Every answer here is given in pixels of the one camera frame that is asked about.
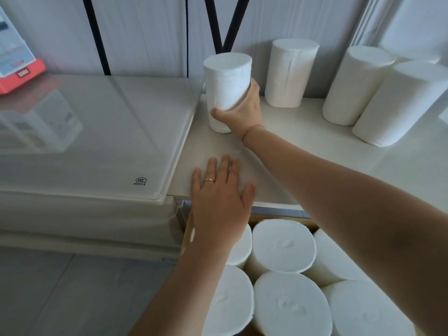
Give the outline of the person's right hand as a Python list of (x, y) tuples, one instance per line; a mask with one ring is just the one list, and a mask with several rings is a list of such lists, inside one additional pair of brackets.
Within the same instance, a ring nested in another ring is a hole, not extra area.
[(232, 122), (223, 124), (226, 124), (241, 141), (244, 141), (251, 131), (265, 130), (260, 107), (259, 84), (254, 78), (250, 79), (245, 98), (231, 110), (235, 112)]

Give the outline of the person's left hand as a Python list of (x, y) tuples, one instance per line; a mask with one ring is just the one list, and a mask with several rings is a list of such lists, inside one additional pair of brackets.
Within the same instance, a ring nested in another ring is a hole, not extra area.
[(232, 248), (240, 240), (248, 224), (239, 191), (241, 164), (232, 159), (227, 183), (217, 184), (220, 163), (211, 157), (200, 176), (201, 190), (192, 200), (195, 235), (193, 240), (217, 248)]

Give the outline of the white tissue roll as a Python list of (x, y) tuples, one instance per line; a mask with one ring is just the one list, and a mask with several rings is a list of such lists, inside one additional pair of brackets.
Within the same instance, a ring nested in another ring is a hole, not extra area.
[(354, 125), (395, 59), (393, 54), (381, 48), (349, 47), (322, 107), (323, 117), (333, 124)]
[(378, 147), (399, 141), (448, 89), (448, 67), (423, 61), (393, 66), (352, 133)]
[(265, 99), (272, 107), (299, 107), (320, 45), (308, 39), (272, 42)]
[(231, 132), (211, 115), (211, 110), (229, 111), (243, 100), (250, 85), (251, 66), (252, 58), (237, 52), (212, 55), (203, 62), (209, 126), (215, 132)]
[(394, 64), (404, 63), (408, 61), (420, 61), (437, 64), (441, 59), (441, 56), (439, 54), (420, 49), (398, 49), (390, 48), (385, 45), (380, 45), (379, 47), (391, 53), (395, 57)]

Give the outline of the person's right forearm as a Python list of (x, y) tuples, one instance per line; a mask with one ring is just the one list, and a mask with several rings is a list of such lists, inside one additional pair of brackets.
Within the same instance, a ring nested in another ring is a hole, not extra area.
[(242, 141), (426, 336), (448, 336), (448, 214), (268, 130)]

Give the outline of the person's left forearm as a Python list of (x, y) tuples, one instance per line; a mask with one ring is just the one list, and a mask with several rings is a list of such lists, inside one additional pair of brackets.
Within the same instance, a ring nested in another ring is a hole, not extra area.
[(239, 237), (197, 233), (128, 336), (201, 336), (231, 249)]

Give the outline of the pile of white paper rolls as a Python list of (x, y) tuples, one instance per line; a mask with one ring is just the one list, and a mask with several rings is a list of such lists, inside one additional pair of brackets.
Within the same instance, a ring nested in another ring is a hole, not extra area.
[(245, 227), (202, 336), (417, 336), (414, 324), (330, 238), (299, 222)]

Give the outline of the black metal bar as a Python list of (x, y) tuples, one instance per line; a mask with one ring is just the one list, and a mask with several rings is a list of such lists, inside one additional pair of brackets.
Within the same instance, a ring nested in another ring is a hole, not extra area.
[(221, 33), (217, 17), (215, 0), (204, 0), (206, 6), (206, 13), (208, 16), (210, 32), (215, 49), (215, 53), (221, 54), (223, 52), (223, 45), (221, 41)]
[(238, 0), (222, 47), (222, 53), (232, 51), (249, 2), (250, 0)]
[(101, 67), (103, 69), (103, 73), (106, 76), (111, 76), (111, 71), (109, 67), (109, 62), (107, 58), (107, 54), (104, 48), (104, 43), (101, 37), (98, 21), (95, 14), (95, 9), (92, 0), (82, 0), (83, 5), (86, 11), (87, 19), (89, 22), (89, 26), (91, 28), (91, 32), (93, 35), (95, 47), (98, 53), (98, 57), (100, 60)]

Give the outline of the orange and white box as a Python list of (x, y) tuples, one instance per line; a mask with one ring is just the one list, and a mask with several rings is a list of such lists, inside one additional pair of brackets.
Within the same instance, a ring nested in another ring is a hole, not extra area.
[(0, 96), (47, 71), (0, 6)]

